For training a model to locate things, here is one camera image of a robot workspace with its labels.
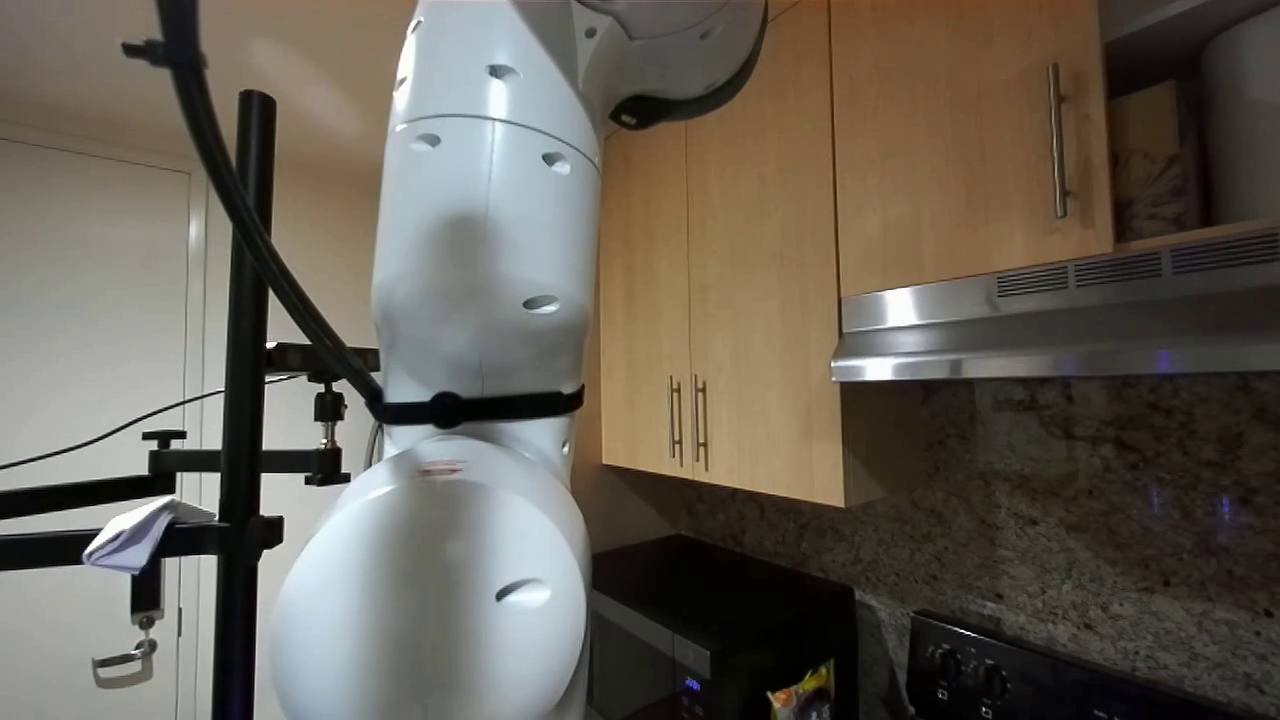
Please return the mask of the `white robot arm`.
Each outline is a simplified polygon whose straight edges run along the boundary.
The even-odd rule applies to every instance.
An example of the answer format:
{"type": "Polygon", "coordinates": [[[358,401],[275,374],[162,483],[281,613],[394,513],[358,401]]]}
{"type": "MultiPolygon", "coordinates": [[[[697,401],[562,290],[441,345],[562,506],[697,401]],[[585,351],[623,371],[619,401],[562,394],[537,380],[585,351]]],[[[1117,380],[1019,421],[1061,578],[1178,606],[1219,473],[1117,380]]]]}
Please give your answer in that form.
{"type": "Polygon", "coordinates": [[[373,254],[384,456],[281,582],[284,720],[585,713],[603,137],[729,103],[764,29],[768,0],[416,4],[373,254]]]}

